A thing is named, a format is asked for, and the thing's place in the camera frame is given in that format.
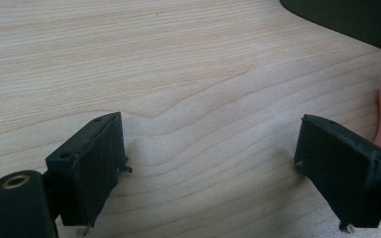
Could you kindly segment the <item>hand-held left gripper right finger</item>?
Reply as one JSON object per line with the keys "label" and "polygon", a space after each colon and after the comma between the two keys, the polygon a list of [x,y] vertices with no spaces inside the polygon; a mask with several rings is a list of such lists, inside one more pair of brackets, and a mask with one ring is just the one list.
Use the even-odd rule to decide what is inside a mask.
{"label": "hand-held left gripper right finger", "polygon": [[294,157],[339,219],[339,229],[381,221],[381,148],[331,120],[306,114]]}

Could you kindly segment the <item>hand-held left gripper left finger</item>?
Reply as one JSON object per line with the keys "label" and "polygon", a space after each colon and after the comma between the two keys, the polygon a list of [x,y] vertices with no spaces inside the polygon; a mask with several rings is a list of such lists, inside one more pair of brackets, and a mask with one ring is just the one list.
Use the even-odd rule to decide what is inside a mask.
{"label": "hand-held left gripper left finger", "polygon": [[114,112],[89,121],[46,157],[54,215],[65,226],[93,226],[127,166],[122,117]]}

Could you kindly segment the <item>black slotted metal rack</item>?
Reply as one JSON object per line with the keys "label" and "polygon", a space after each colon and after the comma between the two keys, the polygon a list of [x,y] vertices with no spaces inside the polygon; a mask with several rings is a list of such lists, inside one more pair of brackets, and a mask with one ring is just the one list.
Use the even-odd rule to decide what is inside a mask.
{"label": "black slotted metal rack", "polygon": [[381,0],[280,0],[290,12],[381,49]]}

